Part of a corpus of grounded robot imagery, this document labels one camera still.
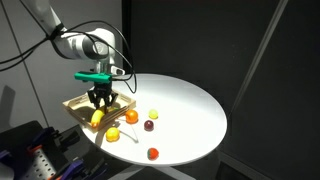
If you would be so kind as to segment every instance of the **yellow fruit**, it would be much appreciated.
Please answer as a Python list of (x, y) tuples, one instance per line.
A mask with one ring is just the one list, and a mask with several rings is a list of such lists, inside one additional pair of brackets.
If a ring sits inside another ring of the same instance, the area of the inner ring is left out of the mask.
[(104, 106), (98, 108), (94, 111), (92, 117), (91, 117), (91, 126), (93, 128), (96, 128), (99, 126), (101, 118), (105, 115), (104, 113)]
[(106, 138), (109, 142), (117, 141), (120, 137), (120, 131), (116, 127), (111, 127), (106, 132)]

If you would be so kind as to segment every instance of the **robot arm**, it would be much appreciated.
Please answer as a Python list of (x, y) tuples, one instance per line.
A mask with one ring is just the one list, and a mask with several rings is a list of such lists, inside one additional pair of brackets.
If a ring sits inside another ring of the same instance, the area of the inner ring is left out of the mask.
[(115, 47), (113, 33), (102, 28), (86, 33), (69, 32), (55, 14), (49, 0), (20, 1), (46, 35), (50, 37), (55, 51), (61, 57), (95, 62), (96, 74), (84, 72), (79, 75), (76, 73), (75, 77), (88, 81), (87, 78), (90, 79), (92, 74), (100, 76), (100, 80), (95, 78), (89, 80), (94, 82), (94, 88), (87, 92), (88, 96), (96, 108), (100, 107), (101, 99), (104, 100), (105, 106), (111, 106), (117, 95), (112, 92), (111, 75), (108, 74), (124, 75), (122, 69), (113, 66), (115, 51), (109, 47), (109, 45)]
[[(114, 62), (115, 51), (98, 39), (90, 39), (81, 33), (67, 32), (63, 23), (60, 21), (49, 0), (20, 0), (29, 11), (38, 25), (46, 33), (52, 36), (52, 45), (55, 51), (66, 59), (93, 60), (95, 62), (95, 72), (117, 74), (111, 70)], [(107, 42), (115, 47), (115, 37), (112, 32), (97, 28), (94, 31), (86, 32)]]

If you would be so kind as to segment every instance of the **banana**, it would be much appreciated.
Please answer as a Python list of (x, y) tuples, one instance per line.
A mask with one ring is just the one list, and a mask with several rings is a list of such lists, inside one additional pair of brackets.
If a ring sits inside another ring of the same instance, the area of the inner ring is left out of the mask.
[(104, 113), (104, 106), (98, 108), (97, 110), (94, 111), (91, 117), (91, 126), (93, 128), (96, 128), (99, 126), (101, 118), (105, 115)]

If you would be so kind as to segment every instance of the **dark background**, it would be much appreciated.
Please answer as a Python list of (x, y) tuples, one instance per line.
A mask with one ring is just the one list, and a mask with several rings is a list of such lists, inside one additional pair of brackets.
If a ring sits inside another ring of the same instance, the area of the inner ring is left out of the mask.
[[(124, 2), (136, 72), (194, 83), (227, 115), (279, 3)], [(288, 2), (219, 147), (272, 179), (320, 178), (319, 17), (315, 0)]]

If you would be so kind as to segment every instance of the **green gripper part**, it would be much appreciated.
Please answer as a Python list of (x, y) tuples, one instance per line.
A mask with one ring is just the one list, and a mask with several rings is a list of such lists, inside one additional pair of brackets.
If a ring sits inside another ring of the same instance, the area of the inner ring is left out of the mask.
[(110, 83), (111, 75), (106, 73), (93, 73), (93, 72), (77, 72), (74, 74), (75, 79), (82, 81), (92, 81), (97, 83)]

